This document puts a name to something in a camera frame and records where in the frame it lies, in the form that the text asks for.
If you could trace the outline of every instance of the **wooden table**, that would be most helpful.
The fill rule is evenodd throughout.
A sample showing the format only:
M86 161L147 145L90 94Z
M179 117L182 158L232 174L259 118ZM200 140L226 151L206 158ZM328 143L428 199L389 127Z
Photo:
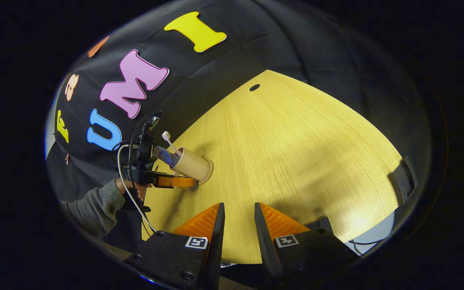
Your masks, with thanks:
M148 189L149 220L170 232L224 202L223 263L261 263L254 202L302 224L327 216L343 242L398 206L388 174L402 158L388 139L337 99L273 71L236 89L174 145L212 160L214 172L195 188Z

